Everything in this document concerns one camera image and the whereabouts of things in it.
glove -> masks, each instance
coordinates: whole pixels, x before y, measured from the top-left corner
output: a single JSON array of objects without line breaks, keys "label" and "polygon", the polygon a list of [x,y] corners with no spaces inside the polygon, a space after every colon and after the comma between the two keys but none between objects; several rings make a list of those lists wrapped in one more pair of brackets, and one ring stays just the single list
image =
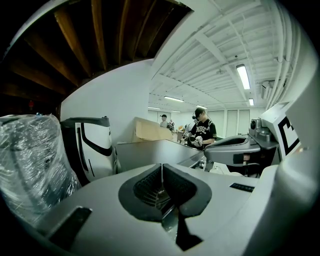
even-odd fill
[{"label": "glove", "polygon": [[192,145],[196,146],[197,148],[201,147],[203,143],[203,139],[201,136],[195,138],[195,141],[191,142]]}]

white ceiling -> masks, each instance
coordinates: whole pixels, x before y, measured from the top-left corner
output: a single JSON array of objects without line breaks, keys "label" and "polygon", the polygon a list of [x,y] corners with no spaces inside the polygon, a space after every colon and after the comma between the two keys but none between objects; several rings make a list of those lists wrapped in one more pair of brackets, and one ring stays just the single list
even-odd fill
[{"label": "white ceiling", "polygon": [[[279,52],[270,1],[197,0],[196,5],[191,0],[181,2],[194,12],[178,24],[156,56],[149,106],[183,112],[193,111],[196,105],[209,110],[242,108],[249,106],[248,100],[253,98],[256,107],[266,107],[261,84],[276,79]],[[244,90],[237,73],[239,64],[246,66],[249,90]]]}]

white pipe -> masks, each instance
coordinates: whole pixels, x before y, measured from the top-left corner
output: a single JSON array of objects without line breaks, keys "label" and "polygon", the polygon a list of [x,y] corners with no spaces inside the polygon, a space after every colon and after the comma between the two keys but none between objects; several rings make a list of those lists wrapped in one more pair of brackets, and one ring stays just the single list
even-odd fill
[{"label": "white pipe", "polygon": [[275,19],[275,24],[276,24],[276,29],[277,29],[277,34],[278,34],[278,40],[279,40],[279,52],[278,52],[278,70],[276,72],[275,80],[274,80],[274,85],[271,91],[270,98],[268,100],[268,103],[266,105],[265,110],[268,110],[271,100],[275,95],[276,88],[278,86],[279,78],[280,78],[280,73],[281,73],[281,68],[282,68],[282,62],[284,60],[284,33],[283,33],[283,27],[282,27],[282,22],[281,22],[281,17],[280,13],[277,7],[277,4],[274,1],[270,2],[271,4],[271,9],[272,12],[274,13],[274,19]]},{"label": "white pipe", "polygon": [[291,52],[292,52],[292,26],[291,26],[291,20],[290,20],[290,16],[289,16],[289,14],[287,13],[286,10],[284,10],[283,16],[284,16],[284,21],[285,21],[286,53],[285,53],[285,59],[283,60],[284,61],[284,65],[283,65],[280,84],[278,85],[278,88],[276,89],[275,96],[271,100],[271,104],[270,104],[271,106],[278,99],[280,93],[284,89],[284,83],[285,83],[286,78],[287,78],[288,70],[289,70],[289,67],[290,67],[290,61],[291,61]]},{"label": "white pipe", "polygon": [[301,45],[301,32],[300,32],[300,27],[298,25],[296,25],[296,38],[297,38],[297,43],[295,46],[295,54],[294,54],[294,62],[293,62],[293,68],[292,68],[292,73],[291,76],[289,78],[289,81],[286,83],[285,88],[283,90],[282,96],[279,100],[279,102],[281,102],[283,100],[283,98],[286,95],[286,92],[288,90],[288,88],[291,85],[291,81],[294,77],[294,74],[296,72],[296,67],[297,67],[297,63],[298,63],[298,58],[299,58],[299,53],[300,53],[300,45]]}]

workshop room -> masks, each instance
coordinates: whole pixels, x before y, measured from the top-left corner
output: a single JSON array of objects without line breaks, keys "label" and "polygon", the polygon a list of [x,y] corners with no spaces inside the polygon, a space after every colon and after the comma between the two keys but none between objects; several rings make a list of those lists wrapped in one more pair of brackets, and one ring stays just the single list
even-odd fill
[{"label": "workshop room", "polygon": [[313,253],[317,36],[285,2],[23,2],[0,42],[11,252]]}]

exposed ceiling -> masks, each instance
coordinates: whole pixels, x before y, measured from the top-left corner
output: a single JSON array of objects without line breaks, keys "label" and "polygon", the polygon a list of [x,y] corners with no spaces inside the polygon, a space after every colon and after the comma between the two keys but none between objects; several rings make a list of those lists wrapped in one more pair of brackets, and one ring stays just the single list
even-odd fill
[{"label": "exposed ceiling", "polygon": [[33,13],[44,2],[6,31],[17,33],[0,65],[0,116],[56,113],[93,78],[154,58],[190,11],[172,0],[51,0]]},{"label": "exposed ceiling", "polygon": [[[175,32],[180,33],[179,37],[172,34],[158,53],[159,60],[156,59],[153,65],[149,106],[175,111],[193,111],[196,105],[209,110],[241,108],[248,107],[249,98],[253,98],[254,106],[266,107],[273,101],[270,97],[262,99],[261,85],[264,81],[275,80],[281,87],[279,92],[274,90],[274,102],[277,102],[284,93],[285,82],[292,77],[293,62],[297,57],[295,22],[285,10],[264,0],[199,0],[194,7],[190,0],[182,2],[194,9],[185,23],[188,19],[201,19],[206,11],[209,18],[203,18],[196,27],[190,28],[181,22]],[[286,57],[288,33],[292,35],[292,50]],[[280,36],[284,40],[283,63],[290,62],[287,72],[285,65],[281,66],[278,61]],[[239,64],[246,66],[248,90],[244,90],[236,70]]]}]

